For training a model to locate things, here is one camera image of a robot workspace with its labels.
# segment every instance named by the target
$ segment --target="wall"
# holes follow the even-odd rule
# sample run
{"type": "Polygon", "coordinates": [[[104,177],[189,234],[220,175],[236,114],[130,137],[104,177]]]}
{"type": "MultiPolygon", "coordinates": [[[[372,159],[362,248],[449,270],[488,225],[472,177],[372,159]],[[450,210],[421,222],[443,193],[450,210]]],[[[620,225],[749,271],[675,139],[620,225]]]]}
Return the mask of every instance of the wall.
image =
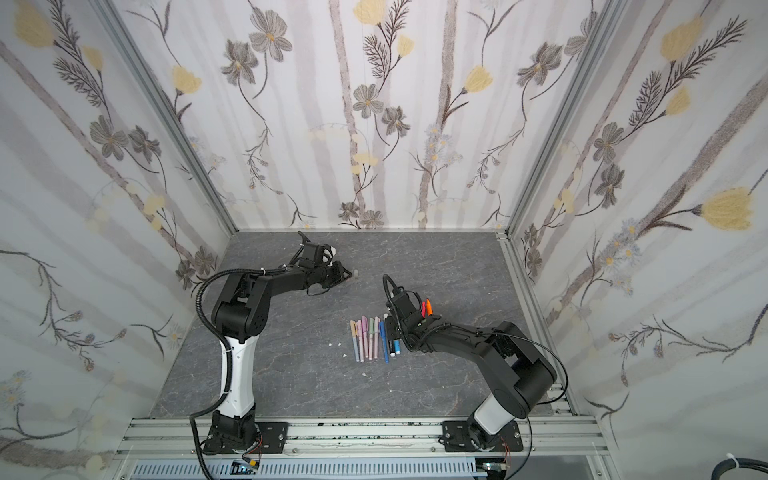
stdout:
{"type": "Polygon", "coordinates": [[[765,2],[630,2],[515,231],[627,480],[768,450],[766,45],[765,2]]]}
{"type": "Polygon", "coordinates": [[[252,3],[117,5],[238,226],[267,229],[505,227],[602,5],[252,3]]]}
{"type": "Polygon", "coordinates": [[[0,476],[100,478],[228,236],[87,2],[0,12],[0,476]]]}

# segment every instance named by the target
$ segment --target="pen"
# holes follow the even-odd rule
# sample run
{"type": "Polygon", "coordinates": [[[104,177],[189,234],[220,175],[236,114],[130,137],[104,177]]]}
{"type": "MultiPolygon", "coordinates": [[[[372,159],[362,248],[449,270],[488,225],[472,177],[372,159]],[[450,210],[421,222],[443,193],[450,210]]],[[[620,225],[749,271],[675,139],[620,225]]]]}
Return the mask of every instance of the pen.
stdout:
{"type": "Polygon", "coordinates": [[[362,359],[362,352],[364,351],[362,347],[362,322],[358,320],[356,323],[357,323],[357,340],[360,342],[360,352],[359,352],[360,361],[364,362],[365,360],[362,359]]]}
{"type": "Polygon", "coordinates": [[[355,361],[360,361],[360,352],[357,351],[357,323],[355,320],[349,321],[349,328],[352,329],[352,347],[355,349],[355,361]]]}
{"type": "Polygon", "coordinates": [[[370,359],[371,356],[368,354],[368,351],[370,350],[371,346],[368,344],[368,319],[365,315],[362,316],[362,346],[365,348],[365,353],[360,353],[360,355],[364,355],[367,359],[370,359]]]}
{"type": "Polygon", "coordinates": [[[373,360],[373,317],[368,319],[368,360],[373,360]]]}
{"type": "Polygon", "coordinates": [[[377,360],[379,359],[379,324],[381,322],[379,317],[376,317],[376,320],[373,322],[375,327],[375,332],[373,333],[373,358],[377,360]]]}
{"type": "Polygon", "coordinates": [[[382,344],[384,345],[384,363],[389,363],[389,345],[387,345],[386,341],[386,328],[384,328],[384,320],[382,320],[381,326],[379,327],[379,333],[382,336],[382,344]]]}

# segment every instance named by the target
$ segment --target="tree trunk print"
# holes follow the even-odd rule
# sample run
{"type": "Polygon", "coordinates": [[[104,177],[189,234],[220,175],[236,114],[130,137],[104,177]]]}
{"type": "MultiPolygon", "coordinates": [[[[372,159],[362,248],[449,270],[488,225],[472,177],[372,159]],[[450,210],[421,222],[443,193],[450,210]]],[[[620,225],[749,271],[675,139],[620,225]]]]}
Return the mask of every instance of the tree trunk print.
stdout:
{"type": "MultiPolygon", "coordinates": [[[[442,128],[448,113],[448,106],[451,99],[451,83],[453,82],[453,48],[456,43],[456,7],[458,0],[449,0],[445,10],[445,27],[442,33],[442,76],[440,78],[440,93],[438,96],[438,110],[435,124],[442,128]]],[[[431,170],[434,161],[424,159],[426,170],[431,170]]],[[[429,185],[432,175],[429,171],[422,172],[422,180],[419,183],[419,211],[424,213],[424,217],[419,220],[419,228],[427,227],[427,210],[429,208],[429,185]]]]}
{"type": "MultiPolygon", "coordinates": [[[[618,103],[619,97],[621,96],[621,94],[624,93],[624,88],[627,86],[627,83],[629,82],[630,77],[634,73],[634,69],[635,67],[637,67],[637,63],[640,61],[640,57],[645,52],[645,48],[648,46],[648,42],[650,41],[650,38],[654,36],[656,28],[661,23],[661,19],[664,17],[664,14],[667,13],[667,10],[669,9],[669,6],[671,3],[672,3],[672,0],[665,0],[661,8],[659,8],[659,11],[654,16],[654,19],[648,25],[648,28],[646,29],[645,34],[643,34],[643,38],[640,40],[640,44],[637,46],[637,50],[635,50],[634,55],[632,55],[632,59],[630,60],[629,65],[627,66],[627,69],[624,71],[624,74],[621,76],[621,80],[616,86],[616,90],[614,91],[613,96],[609,100],[608,105],[605,106],[605,109],[603,110],[603,114],[600,116],[600,120],[596,123],[596,125],[594,126],[594,130],[592,131],[592,134],[589,136],[586,143],[584,144],[584,148],[581,150],[581,155],[579,155],[579,158],[578,158],[578,161],[576,162],[576,167],[574,168],[574,170],[581,168],[581,166],[584,164],[584,161],[587,159],[587,155],[589,154],[589,150],[592,147],[592,144],[594,143],[595,139],[598,138],[598,135],[602,131],[603,125],[608,120],[608,117],[610,117],[611,114],[613,113],[614,107],[616,106],[616,103],[618,103]]],[[[574,181],[574,176],[573,174],[571,174],[570,176],[568,176],[568,179],[565,181],[565,184],[563,185],[563,190],[565,190],[566,188],[569,188],[573,184],[573,181],[574,181]]],[[[555,210],[554,208],[551,208],[543,224],[544,225],[549,224],[554,215],[555,215],[555,210]]],[[[542,237],[543,235],[540,235],[538,237],[535,245],[533,246],[534,248],[538,247],[538,245],[541,243],[542,237]]]]}
{"type": "MultiPolygon", "coordinates": [[[[640,232],[638,236],[645,235],[649,229],[647,227],[653,223],[662,212],[670,209],[670,204],[680,201],[680,198],[695,185],[698,180],[709,170],[720,152],[736,136],[757,108],[765,101],[768,96],[768,74],[765,74],[742,98],[741,102],[728,114],[726,119],[710,136],[709,140],[699,151],[694,162],[680,175],[680,177],[667,189],[667,192],[659,199],[656,206],[641,220],[637,225],[640,232]]],[[[609,254],[610,246],[603,249],[600,256],[605,257],[609,254]]],[[[574,279],[563,296],[564,305],[571,302],[577,291],[593,277],[592,267],[584,269],[574,279]]],[[[560,315],[559,312],[552,310],[547,317],[547,325],[551,325],[560,315]]]]}
{"type": "MultiPolygon", "coordinates": [[[[355,164],[355,154],[357,153],[357,143],[351,139],[357,132],[355,127],[355,118],[352,115],[352,86],[349,82],[349,62],[346,58],[346,49],[344,47],[344,32],[341,26],[341,12],[339,10],[339,0],[329,0],[328,8],[331,14],[331,25],[333,26],[333,43],[336,46],[336,57],[339,59],[339,76],[341,77],[342,101],[344,102],[344,119],[349,131],[349,165],[355,164]]],[[[366,201],[362,197],[362,188],[360,175],[352,174],[352,186],[357,192],[355,202],[360,207],[360,212],[366,211],[366,201]]]]}
{"type": "MultiPolygon", "coordinates": [[[[20,79],[27,85],[30,90],[32,90],[32,92],[35,93],[35,95],[37,95],[43,104],[51,109],[58,120],[67,128],[67,130],[70,131],[70,133],[72,133],[72,136],[80,143],[80,145],[82,145],[83,149],[88,152],[91,157],[93,157],[96,165],[98,165],[106,175],[114,180],[114,182],[119,185],[120,188],[125,190],[125,193],[130,197],[133,204],[136,206],[139,212],[141,212],[147,222],[152,223],[154,215],[144,213],[143,200],[139,198],[138,195],[132,194],[126,190],[128,185],[127,180],[125,180],[120,175],[120,173],[104,159],[104,157],[101,155],[101,152],[93,146],[90,140],[88,140],[88,137],[85,135],[83,130],[77,126],[72,117],[70,117],[64,108],[62,108],[61,105],[56,101],[56,99],[53,98],[51,94],[45,90],[45,88],[43,88],[43,86],[35,79],[32,73],[21,63],[18,58],[16,58],[15,55],[13,55],[10,50],[8,50],[8,48],[5,46],[5,43],[2,41],[0,41],[0,57],[2,57],[5,63],[13,68],[20,79]]],[[[168,232],[165,227],[160,228],[159,233],[161,237],[165,239],[168,245],[176,250],[181,256],[190,262],[194,260],[189,250],[178,244],[178,242],[174,239],[174,236],[171,235],[171,233],[168,232]]]]}

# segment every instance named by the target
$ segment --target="floral wallpaper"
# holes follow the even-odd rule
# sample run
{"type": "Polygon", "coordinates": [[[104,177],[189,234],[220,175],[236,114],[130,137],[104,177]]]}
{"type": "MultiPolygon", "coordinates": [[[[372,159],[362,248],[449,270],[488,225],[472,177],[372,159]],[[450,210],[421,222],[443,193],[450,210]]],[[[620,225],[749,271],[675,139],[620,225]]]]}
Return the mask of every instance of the floral wallpaper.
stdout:
{"type": "Polygon", "coordinates": [[[239,228],[506,227],[602,2],[120,0],[239,228]]]}
{"type": "Polygon", "coordinates": [[[622,478],[764,458],[768,5],[630,2],[513,234],[622,478]]]}
{"type": "Polygon", "coordinates": [[[0,12],[0,471],[101,478],[229,235],[87,2],[0,12]]]}

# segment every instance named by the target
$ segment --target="gray marble tabletop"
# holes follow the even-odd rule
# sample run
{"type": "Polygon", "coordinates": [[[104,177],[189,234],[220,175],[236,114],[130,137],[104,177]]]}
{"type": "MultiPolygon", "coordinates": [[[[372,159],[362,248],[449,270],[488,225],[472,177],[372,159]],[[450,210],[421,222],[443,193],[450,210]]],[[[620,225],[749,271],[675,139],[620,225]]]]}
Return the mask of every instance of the gray marble tabletop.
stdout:
{"type": "MultiPolygon", "coordinates": [[[[274,297],[253,365],[257,416],[468,415],[488,395],[474,363],[447,353],[410,353],[384,363],[357,363],[349,321],[383,316],[382,274],[429,296],[435,313],[452,322],[516,323],[528,334],[501,247],[493,233],[306,232],[335,247],[353,280],[322,296],[274,297]]],[[[242,232],[220,268],[266,268],[287,262],[296,233],[242,232]]],[[[209,289],[210,312],[223,280],[209,289]]],[[[220,350],[199,322],[192,325],[152,410],[183,416],[219,396],[220,350]]],[[[546,415],[548,407],[536,413],[546,415]]]]}

